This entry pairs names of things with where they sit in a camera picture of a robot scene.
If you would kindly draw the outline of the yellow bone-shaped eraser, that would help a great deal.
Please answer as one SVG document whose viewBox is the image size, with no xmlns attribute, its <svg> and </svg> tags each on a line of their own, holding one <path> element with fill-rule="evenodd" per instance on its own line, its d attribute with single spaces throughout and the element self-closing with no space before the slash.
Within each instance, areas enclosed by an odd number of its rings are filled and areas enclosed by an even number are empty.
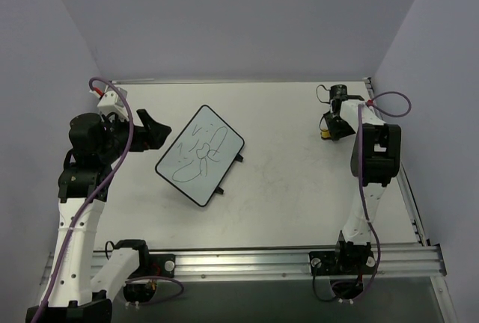
<svg viewBox="0 0 479 323">
<path fill-rule="evenodd" d="M 330 140 L 331 139 L 331 135 L 330 135 L 330 132 L 329 130 L 320 130 L 320 134 L 321 134 L 321 138 L 323 140 Z"/>
</svg>

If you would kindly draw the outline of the black framed whiteboard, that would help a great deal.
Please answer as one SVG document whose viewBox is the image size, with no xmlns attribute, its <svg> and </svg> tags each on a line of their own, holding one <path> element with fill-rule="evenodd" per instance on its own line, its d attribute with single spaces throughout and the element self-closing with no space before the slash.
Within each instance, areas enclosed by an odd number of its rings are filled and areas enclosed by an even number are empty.
<svg viewBox="0 0 479 323">
<path fill-rule="evenodd" d="M 210 106 L 202 105 L 157 162 L 155 171 L 197 206 L 205 207 L 244 146 L 235 129 Z"/>
</svg>

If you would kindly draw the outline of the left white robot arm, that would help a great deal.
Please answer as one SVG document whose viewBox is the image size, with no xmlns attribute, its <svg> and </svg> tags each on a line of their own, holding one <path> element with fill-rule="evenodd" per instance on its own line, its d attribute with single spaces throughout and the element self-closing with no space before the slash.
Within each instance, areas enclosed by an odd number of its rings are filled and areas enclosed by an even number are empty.
<svg viewBox="0 0 479 323">
<path fill-rule="evenodd" d="M 171 127 L 156 122 L 144 109 L 136 126 L 119 114 L 86 113 L 70 121 L 72 144 L 58 179 L 58 237 L 52 270 L 27 322 L 110 322 L 112 302 L 131 276 L 151 267 L 147 243 L 120 240 L 108 262 L 91 273 L 94 242 L 113 176 L 129 152 L 157 150 Z"/>
</svg>

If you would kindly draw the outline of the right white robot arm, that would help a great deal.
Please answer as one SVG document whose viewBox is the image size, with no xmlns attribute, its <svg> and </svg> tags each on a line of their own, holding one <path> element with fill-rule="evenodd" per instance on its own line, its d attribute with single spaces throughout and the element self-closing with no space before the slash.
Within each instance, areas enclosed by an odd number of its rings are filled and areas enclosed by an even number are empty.
<svg viewBox="0 0 479 323">
<path fill-rule="evenodd" d="M 358 191 L 340 231 L 338 249 L 332 254 L 333 266 L 347 273 L 372 256 L 370 226 L 385 189 L 399 173 L 401 128 L 378 117 L 372 103 L 362 96 L 348 94 L 346 85 L 336 84 L 327 91 L 329 110 L 322 117 L 326 124 L 322 139 L 355 137 L 350 170 Z"/>
</svg>

